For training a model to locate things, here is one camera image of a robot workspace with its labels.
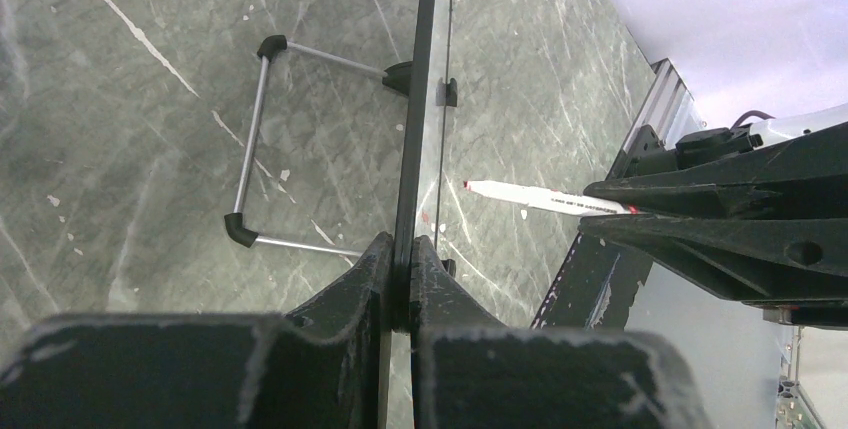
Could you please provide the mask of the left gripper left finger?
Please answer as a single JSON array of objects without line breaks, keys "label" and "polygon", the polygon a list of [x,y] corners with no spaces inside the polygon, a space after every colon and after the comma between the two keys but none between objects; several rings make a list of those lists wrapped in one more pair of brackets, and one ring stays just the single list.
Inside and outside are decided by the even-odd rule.
[{"label": "left gripper left finger", "polygon": [[381,428],[393,241],[286,313],[64,314],[1,370],[5,428]]}]

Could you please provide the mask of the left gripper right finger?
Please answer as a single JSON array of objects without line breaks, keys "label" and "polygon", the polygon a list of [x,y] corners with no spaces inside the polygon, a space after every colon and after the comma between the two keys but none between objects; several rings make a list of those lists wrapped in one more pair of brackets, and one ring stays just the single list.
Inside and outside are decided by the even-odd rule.
[{"label": "left gripper right finger", "polygon": [[446,271],[431,240],[410,260],[419,428],[707,428],[691,370],[646,332],[509,327]]}]

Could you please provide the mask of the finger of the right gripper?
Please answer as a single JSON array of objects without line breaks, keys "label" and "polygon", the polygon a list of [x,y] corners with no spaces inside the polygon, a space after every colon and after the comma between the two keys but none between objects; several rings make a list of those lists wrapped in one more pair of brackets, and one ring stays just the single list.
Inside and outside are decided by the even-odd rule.
[{"label": "finger of the right gripper", "polygon": [[847,217],[847,125],[693,168],[590,184],[587,196],[700,219]]},{"label": "finger of the right gripper", "polygon": [[722,220],[658,215],[584,218],[581,232],[636,249],[767,321],[847,327],[847,221]]}]

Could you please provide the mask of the white red marker pen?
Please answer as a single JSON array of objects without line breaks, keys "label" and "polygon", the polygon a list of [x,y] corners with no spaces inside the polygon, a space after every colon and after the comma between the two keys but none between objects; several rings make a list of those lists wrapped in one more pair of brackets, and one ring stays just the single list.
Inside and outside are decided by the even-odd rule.
[{"label": "white red marker pen", "polygon": [[635,206],[537,186],[522,186],[493,180],[472,180],[465,181],[464,187],[486,198],[574,217],[640,213]]}]

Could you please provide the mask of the black framed whiteboard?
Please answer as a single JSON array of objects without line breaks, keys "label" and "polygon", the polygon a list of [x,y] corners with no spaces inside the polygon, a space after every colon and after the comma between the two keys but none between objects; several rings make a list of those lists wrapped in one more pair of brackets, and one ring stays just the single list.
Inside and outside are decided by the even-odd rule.
[{"label": "black framed whiteboard", "polygon": [[355,264],[285,314],[252,392],[251,428],[382,428],[386,424],[392,337],[411,349],[414,421],[432,387],[427,328],[441,300],[462,290],[452,262],[436,251],[448,75],[451,0],[419,0],[412,60],[403,65],[408,108],[395,226]]}]

